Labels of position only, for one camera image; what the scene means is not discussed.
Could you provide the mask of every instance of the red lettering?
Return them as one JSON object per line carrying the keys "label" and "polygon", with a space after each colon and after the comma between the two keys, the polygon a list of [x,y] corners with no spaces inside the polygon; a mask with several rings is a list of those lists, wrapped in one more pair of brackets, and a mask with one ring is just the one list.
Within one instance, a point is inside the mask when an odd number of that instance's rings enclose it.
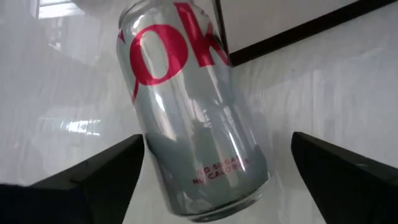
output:
{"label": "red lettering", "polygon": [[126,41],[124,40],[124,35],[123,35],[123,30],[120,31],[118,38],[123,41],[123,43],[126,43]]}
{"label": "red lettering", "polygon": [[227,168],[225,169],[225,172],[226,172],[226,173],[231,172],[231,167],[227,167]]}
{"label": "red lettering", "polygon": [[[169,59],[169,69],[162,78],[153,77],[145,65],[141,52],[141,39],[146,32],[155,32],[162,40],[167,58]],[[130,46],[130,64],[134,75],[136,76],[136,84],[132,100],[135,101],[138,94],[138,83],[142,85],[157,85],[169,80],[179,71],[188,60],[188,47],[184,37],[180,32],[169,25],[151,25],[142,29],[132,40]]]}
{"label": "red lettering", "polygon": [[213,25],[209,23],[206,34],[203,35],[195,14],[189,4],[174,4],[177,8],[178,14],[180,15],[184,29],[187,32],[192,49],[198,60],[199,67],[215,64],[213,57],[210,54],[210,47],[213,47],[224,63],[228,65],[228,57],[213,34]]}
{"label": "red lettering", "polygon": [[216,172],[215,172],[214,178],[219,177],[219,176],[221,176],[221,175],[224,175],[224,172],[223,172],[222,170],[216,171]]}
{"label": "red lettering", "polygon": [[194,179],[193,180],[193,184],[202,184],[204,182],[204,180],[202,179]]}
{"label": "red lettering", "polygon": [[217,163],[217,164],[214,164],[213,165],[213,169],[220,169],[220,168],[222,168],[223,167],[223,164],[222,163]]}
{"label": "red lettering", "polygon": [[210,172],[210,168],[209,167],[205,167],[204,170],[205,170],[205,174],[208,174]]}

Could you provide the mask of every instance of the diet coke can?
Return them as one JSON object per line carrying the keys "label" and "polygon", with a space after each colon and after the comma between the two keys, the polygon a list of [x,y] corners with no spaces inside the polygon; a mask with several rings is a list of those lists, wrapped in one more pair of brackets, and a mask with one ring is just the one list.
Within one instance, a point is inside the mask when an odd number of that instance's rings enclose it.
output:
{"label": "diet coke can", "polygon": [[254,203],[267,162],[209,17],[192,1],[145,0],[119,28],[119,61],[169,210],[209,222]]}

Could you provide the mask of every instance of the can rim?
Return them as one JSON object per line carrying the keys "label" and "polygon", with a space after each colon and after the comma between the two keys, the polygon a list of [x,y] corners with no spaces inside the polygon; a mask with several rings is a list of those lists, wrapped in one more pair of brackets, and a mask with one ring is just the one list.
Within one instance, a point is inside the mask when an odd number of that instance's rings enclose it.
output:
{"label": "can rim", "polygon": [[122,27],[122,21],[123,21],[124,16],[125,16],[132,8],[134,8],[136,5],[138,5],[140,2],[142,2],[142,1],[133,2],[130,6],[128,6],[128,7],[126,7],[125,9],[123,9],[122,13],[120,14],[119,22],[118,22],[118,27],[119,27],[119,29]]}

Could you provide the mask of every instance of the black frame edge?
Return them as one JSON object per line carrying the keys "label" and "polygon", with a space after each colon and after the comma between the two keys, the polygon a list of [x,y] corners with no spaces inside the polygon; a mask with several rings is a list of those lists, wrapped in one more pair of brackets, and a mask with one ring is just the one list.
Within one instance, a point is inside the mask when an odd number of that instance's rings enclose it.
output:
{"label": "black frame edge", "polygon": [[[397,0],[359,0],[309,22],[291,28],[258,43],[229,54],[232,66],[241,65],[275,50],[294,44],[302,39],[318,34],[332,27],[348,22],[373,10],[379,9]],[[223,13],[220,0],[215,0],[215,12],[218,18],[221,41],[228,52]]]}
{"label": "black frame edge", "polygon": [[225,24],[224,24],[224,17],[223,17],[223,10],[221,8],[220,0],[213,1],[213,7],[216,13],[216,20],[218,24],[218,30],[220,31],[220,39],[221,43],[224,45],[225,52],[228,54],[228,43],[226,41],[226,32],[225,32]]}

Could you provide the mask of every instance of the glossy white surface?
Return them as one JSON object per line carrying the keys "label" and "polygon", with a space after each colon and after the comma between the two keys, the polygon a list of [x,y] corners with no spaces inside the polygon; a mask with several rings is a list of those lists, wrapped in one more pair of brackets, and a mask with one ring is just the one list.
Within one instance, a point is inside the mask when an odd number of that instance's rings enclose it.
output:
{"label": "glossy white surface", "polygon": [[0,1],[1,182],[33,184],[140,133],[115,47],[129,2]]}
{"label": "glossy white surface", "polygon": [[[34,3],[0,1],[1,182],[32,184],[140,132],[115,50],[129,0],[73,0],[83,14],[48,19]],[[325,223],[293,131],[398,167],[397,17],[394,3],[233,69],[278,175],[258,203],[215,223]],[[166,210],[147,156],[124,223],[189,223]]]}

